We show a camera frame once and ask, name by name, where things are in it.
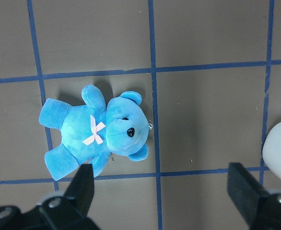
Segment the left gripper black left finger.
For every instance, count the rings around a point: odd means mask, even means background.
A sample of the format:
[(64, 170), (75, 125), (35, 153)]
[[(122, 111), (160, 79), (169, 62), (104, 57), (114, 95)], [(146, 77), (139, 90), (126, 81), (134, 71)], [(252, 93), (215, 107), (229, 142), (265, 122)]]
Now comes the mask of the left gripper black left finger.
[(91, 164), (83, 164), (63, 195), (43, 201), (39, 213), (50, 230), (98, 230), (88, 217), (93, 197), (93, 168)]

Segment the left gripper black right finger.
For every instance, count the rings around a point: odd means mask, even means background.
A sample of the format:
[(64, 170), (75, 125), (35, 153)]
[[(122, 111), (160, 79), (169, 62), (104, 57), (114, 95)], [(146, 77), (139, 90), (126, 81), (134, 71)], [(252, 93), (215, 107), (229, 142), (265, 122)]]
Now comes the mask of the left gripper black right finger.
[(266, 190), (241, 163), (229, 163), (227, 193), (250, 230), (281, 230), (281, 192)]

